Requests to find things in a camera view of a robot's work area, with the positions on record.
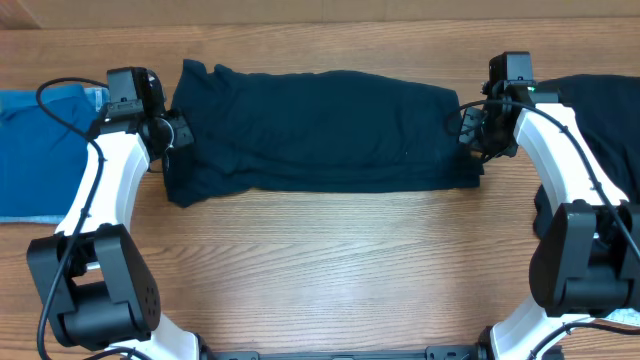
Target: table surface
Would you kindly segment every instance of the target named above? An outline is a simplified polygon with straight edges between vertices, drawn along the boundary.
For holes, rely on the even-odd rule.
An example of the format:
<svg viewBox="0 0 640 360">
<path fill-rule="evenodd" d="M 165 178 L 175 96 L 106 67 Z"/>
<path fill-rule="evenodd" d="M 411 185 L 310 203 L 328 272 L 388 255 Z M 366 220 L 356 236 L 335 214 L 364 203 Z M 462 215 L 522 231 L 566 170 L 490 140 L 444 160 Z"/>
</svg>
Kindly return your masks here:
<svg viewBox="0 0 640 360">
<path fill-rule="evenodd" d="M 640 19 L 425 21 L 2 31 L 0 87 L 153 69 L 171 97 L 183 58 L 209 69 L 352 69 L 482 99 L 488 61 L 532 52 L 539 80 L 640 75 Z M 138 191 L 132 236 L 163 311 L 215 350 L 355 351 L 472 343 L 528 295 L 540 181 L 521 150 L 477 189 L 390 194 L 250 191 L 180 209 L 162 177 Z M 25 262 L 52 226 L 0 226 L 0 358 L 35 358 L 41 303 Z M 577 331 L 569 359 L 633 359 L 637 339 Z M 51 333 L 54 358 L 74 358 Z"/>
</svg>

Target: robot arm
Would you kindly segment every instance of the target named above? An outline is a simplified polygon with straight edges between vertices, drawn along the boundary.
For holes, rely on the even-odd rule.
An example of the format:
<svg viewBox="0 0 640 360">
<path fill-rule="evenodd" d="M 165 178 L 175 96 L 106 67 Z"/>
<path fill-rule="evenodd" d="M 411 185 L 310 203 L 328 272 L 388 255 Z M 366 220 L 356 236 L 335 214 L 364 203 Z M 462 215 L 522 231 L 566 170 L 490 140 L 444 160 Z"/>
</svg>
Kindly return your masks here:
<svg viewBox="0 0 640 360">
<path fill-rule="evenodd" d="M 96 231 L 102 224 L 124 224 L 129 230 L 138 186 L 149 168 L 149 153 L 139 134 L 127 134 L 124 131 L 100 135 L 96 143 L 107 161 L 81 233 Z M 98 154 L 93 146 L 88 146 L 87 151 L 89 157 L 78 193 L 67 216 L 55 231 L 65 236 L 73 233 L 96 177 Z"/>
<path fill-rule="evenodd" d="M 537 86 L 528 53 L 492 59 L 484 93 L 489 100 L 524 103 L 556 119 L 576 139 L 611 203 L 629 219 L 638 216 L 589 150 L 573 109 L 560 103 L 557 90 Z M 619 308 L 637 309 L 638 262 L 616 238 L 578 150 L 558 126 L 532 110 L 501 104 L 467 110 L 465 127 L 474 130 L 461 131 L 460 142 L 484 158 L 514 156 L 518 146 L 526 150 L 548 196 L 550 209 L 543 211 L 553 217 L 531 261 L 532 295 L 484 340 L 491 358 L 529 359 L 536 345 L 567 323 L 591 322 Z M 565 335 L 548 342 L 537 356 Z"/>
</svg>

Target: black cloth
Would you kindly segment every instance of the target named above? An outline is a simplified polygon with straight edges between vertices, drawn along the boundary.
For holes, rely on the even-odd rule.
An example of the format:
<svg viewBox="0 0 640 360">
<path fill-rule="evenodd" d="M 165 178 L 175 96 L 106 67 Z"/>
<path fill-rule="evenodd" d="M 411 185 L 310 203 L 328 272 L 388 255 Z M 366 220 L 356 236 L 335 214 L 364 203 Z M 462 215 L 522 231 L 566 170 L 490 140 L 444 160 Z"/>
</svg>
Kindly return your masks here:
<svg viewBox="0 0 640 360">
<path fill-rule="evenodd" d="M 630 202 L 640 203 L 640 78 L 576 75 L 542 85 L 560 90 L 602 170 Z"/>
<path fill-rule="evenodd" d="M 180 206 L 252 187 L 476 187 L 483 172 L 445 132 L 456 93 L 435 86 L 354 71 L 247 75 L 217 65 L 207 74 L 185 60 L 172 107 L 195 138 L 165 159 L 168 197 Z"/>
</svg>

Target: garment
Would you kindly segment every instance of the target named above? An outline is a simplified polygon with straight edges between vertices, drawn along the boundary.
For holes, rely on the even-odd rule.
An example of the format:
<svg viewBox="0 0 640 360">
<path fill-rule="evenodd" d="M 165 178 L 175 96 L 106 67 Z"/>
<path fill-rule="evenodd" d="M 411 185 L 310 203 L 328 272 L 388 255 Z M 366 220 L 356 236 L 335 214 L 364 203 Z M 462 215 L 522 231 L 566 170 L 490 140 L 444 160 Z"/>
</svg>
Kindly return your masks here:
<svg viewBox="0 0 640 360">
<path fill-rule="evenodd" d="M 195 138 L 165 159 L 169 200 L 181 206 L 252 187 L 475 187 L 483 171 L 445 132 L 456 93 L 435 86 L 355 71 L 245 75 L 217 65 L 207 74 L 185 60 L 172 107 Z"/>
<path fill-rule="evenodd" d="M 87 130 L 108 92 L 61 86 L 43 102 Z M 87 144 L 38 107 L 35 91 L 0 91 L 0 222 L 59 223 L 71 207 L 87 162 Z"/>
<path fill-rule="evenodd" d="M 562 102 L 573 107 L 580 133 L 602 170 L 629 202 L 640 203 L 640 78 L 576 75 L 541 85 L 560 90 Z M 542 187 L 535 202 L 539 212 L 534 229 L 543 237 L 552 215 Z"/>
</svg>

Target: blue cloth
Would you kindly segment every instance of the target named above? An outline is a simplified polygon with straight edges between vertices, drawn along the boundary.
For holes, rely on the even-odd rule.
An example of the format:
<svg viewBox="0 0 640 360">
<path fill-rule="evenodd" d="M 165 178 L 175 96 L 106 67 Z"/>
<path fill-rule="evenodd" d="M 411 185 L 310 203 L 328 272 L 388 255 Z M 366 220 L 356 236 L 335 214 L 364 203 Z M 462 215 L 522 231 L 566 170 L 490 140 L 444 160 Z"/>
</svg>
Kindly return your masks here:
<svg viewBox="0 0 640 360">
<path fill-rule="evenodd" d="M 43 102 L 86 131 L 103 89 L 68 85 L 44 91 Z M 0 222 L 59 223 L 75 198 L 87 143 L 39 107 L 35 91 L 0 91 Z"/>
</svg>

